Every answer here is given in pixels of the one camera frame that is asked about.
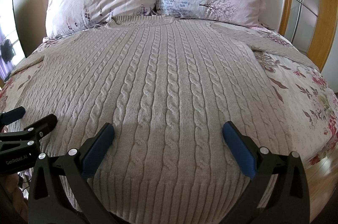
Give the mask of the person's left hand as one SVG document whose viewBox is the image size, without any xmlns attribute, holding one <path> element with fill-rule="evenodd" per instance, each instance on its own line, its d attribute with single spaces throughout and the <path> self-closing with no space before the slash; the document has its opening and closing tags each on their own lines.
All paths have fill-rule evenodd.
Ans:
<svg viewBox="0 0 338 224">
<path fill-rule="evenodd" d="M 17 173 L 1 177 L 1 188 L 9 197 L 10 204 L 20 215 L 20 218 L 27 223 L 27 204 L 21 189 L 18 187 L 19 175 Z"/>
</svg>

